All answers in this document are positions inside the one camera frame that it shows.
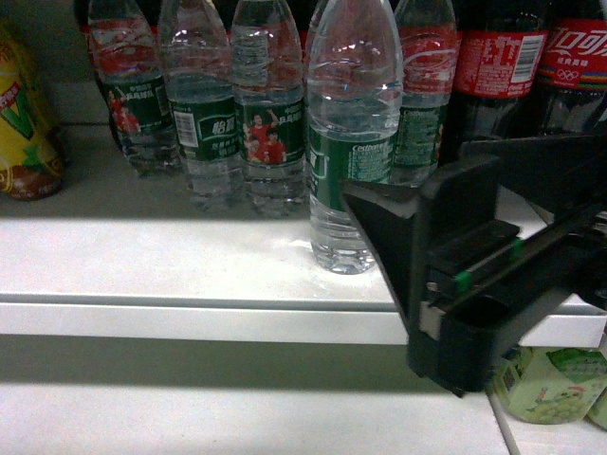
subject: soda bottle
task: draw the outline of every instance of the soda bottle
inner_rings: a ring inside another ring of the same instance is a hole
[[[325,269],[375,263],[340,201],[343,178],[387,183],[402,97],[402,51],[383,0],[329,0],[307,77],[312,250]]]
[[[139,176],[180,170],[156,40],[135,0],[92,0],[90,44],[122,146]]]
[[[469,0],[441,163],[463,141],[510,137],[548,34],[549,0]]]
[[[607,132],[607,21],[601,2],[564,6],[528,101],[532,136]]]
[[[245,187],[259,212],[279,217],[305,195],[302,48],[286,0],[240,0],[231,43]]]
[[[160,60],[192,202],[225,209],[240,200],[230,43],[206,0],[165,0],[159,21]]]
[[[418,187],[438,161],[457,65],[457,27],[450,0],[401,0],[395,19],[404,80],[391,183]]]

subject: plastic water bottle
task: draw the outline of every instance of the plastic water bottle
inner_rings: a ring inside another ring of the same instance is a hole
[[[306,195],[302,48],[286,0],[240,0],[231,43],[245,187],[259,212],[279,217]]]
[[[230,43],[206,0],[165,0],[160,58],[193,203],[225,209],[241,199],[230,82]]]
[[[312,17],[310,18],[310,24],[307,28],[307,33],[305,35],[305,45],[303,47],[303,100],[305,103],[305,111],[307,112],[307,72],[310,66],[310,54],[312,53],[312,44],[314,43],[314,38],[316,37],[316,30],[319,27],[319,23],[321,22],[322,14],[324,13],[324,9],[326,8],[329,0],[319,0],[312,12]],[[311,188],[311,171],[310,171],[310,148],[305,147],[305,168],[303,170],[305,185],[308,188]]]
[[[140,176],[180,171],[156,44],[135,0],[92,0],[91,50],[122,152]]]
[[[402,52],[383,0],[329,0],[307,79],[310,221],[317,262],[341,274],[375,263],[340,201],[343,178],[387,183],[402,96]]]
[[[418,187],[438,162],[457,66],[457,26],[451,0],[401,0],[395,19],[404,79],[391,183]]]

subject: red jersey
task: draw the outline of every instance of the red jersey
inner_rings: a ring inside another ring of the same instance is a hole
[[[271,124],[262,125],[259,128],[257,126],[251,126],[248,130],[248,133],[253,137],[257,137],[260,144],[267,142],[267,130],[272,127]]]
[[[286,161],[286,147],[282,142],[264,144],[264,150],[267,153],[266,163],[284,163]]]

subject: player image on label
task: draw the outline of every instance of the player image on label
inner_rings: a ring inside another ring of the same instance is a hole
[[[104,87],[107,105],[119,131],[152,133],[171,125],[171,111],[162,78]]]
[[[301,101],[284,106],[243,106],[236,103],[242,157],[269,165],[297,161],[304,154],[304,107]]]

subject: white shelf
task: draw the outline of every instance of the white shelf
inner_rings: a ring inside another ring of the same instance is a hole
[[[73,165],[59,194],[0,198],[0,333],[407,342],[377,269],[348,277],[315,264],[306,207],[283,220],[246,204],[205,214],[182,176],[136,178],[106,127],[70,127],[68,140]],[[545,226],[509,191],[498,215],[524,237]],[[566,304],[528,339],[597,346],[606,319]]]
[[[489,400],[512,455],[597,455],[607,447],[607,431],[583,419],[570,424],[536,425],[509,414],[497,395]]]
[[[508,455],[487,397],[418,378],[402,346],[0,337],[0,347],[3,454]]]

